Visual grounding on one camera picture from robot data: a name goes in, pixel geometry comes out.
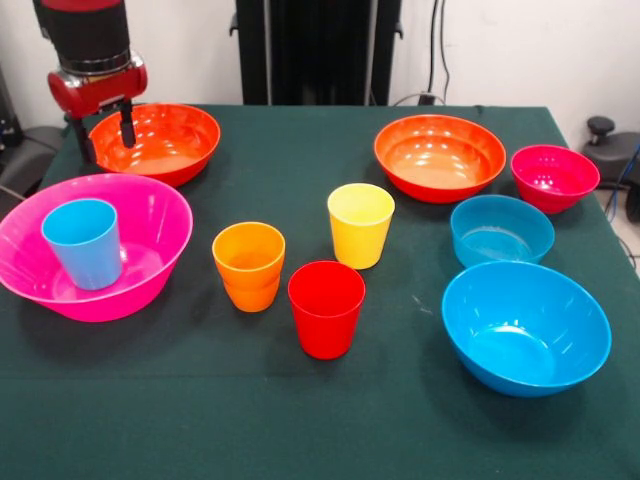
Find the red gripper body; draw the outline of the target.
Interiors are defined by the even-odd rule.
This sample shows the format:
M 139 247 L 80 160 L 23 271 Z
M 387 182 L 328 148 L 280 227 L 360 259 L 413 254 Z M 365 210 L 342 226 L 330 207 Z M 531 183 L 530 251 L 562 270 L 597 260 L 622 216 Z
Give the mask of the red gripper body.
M 130 65 L 120 72 L 89 77 L 58 70 L 47 75 L 47 83 L 63 112 L 73 118 L 84 118 L 141 95 L 148 78 L 142 57 L 133 54 Z

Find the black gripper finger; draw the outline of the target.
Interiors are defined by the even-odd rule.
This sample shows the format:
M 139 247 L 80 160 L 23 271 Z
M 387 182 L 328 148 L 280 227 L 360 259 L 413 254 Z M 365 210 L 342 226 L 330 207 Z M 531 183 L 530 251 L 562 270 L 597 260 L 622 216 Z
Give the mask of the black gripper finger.
M 132 149 L 136 143 L 136 135 L 133 122 L 133 105 L 130 99 L 124 99 L 120 106 L 120 130 L 123 145 Z
M 83 161 L 88 164 L 96 163 L 96 153 L 92 140 L 89 138 L 87 130 L 84 126 L 81 118 L 71 116 L 69 118 L 69 125 L 72 127 Z

